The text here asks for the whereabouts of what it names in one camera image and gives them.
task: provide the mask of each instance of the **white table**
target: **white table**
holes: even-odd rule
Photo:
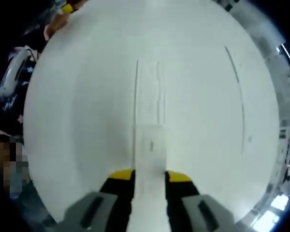
[[[245,30],[207,0],[92,0],[49,41],[25,104],[29,171],[54,219],[111,172],[140,167],[133,126],[152,125],[162,166],[235,221],[264,194],[278,106]]]

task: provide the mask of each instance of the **cable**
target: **cable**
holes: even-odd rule
[[[35,57],[33,55],[33,52],[31,51],[31,49],[28,48],[27,51],[29,51],[31,53],[33,60],[37,63],[37,60],[35,59]]]

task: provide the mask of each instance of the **yellow object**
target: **yellow object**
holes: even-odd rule
[[[130,180],[134,169],[125,169],[121,171],[113,172],[108,178],[119,180]]]
[[[167,171],[170,176],[170,182],[189,182],[191,179],[182,173]]]
[[[61,9],[66,14],[73,12],[73,7],[70,4],[64,5]]]

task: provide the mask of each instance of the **person's hand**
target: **person's hand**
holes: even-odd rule
[[[88,0],[67,0],[67,4],[70,4],[73,8],[73,10],[77,11],[79,10],[84,4],[85,2],[87,2]]]
[[[68,23],[69,14],[57,14],[53,21],[47,25],[46,34],[51,38],[56,31]]]

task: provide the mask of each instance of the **window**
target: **window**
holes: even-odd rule
[[[271,206],[280,210],[285,210],[288,200],[289,197],[286,195],[277,196],[271,203]]]
[[[286,130],[280,130],[279,138],[280,139],[285,139],[286,138]]]
[[[279,217],[268,210],[253,225],[253,229],[255,229],[258,232],[269,232],[275,226],[278,220]]]

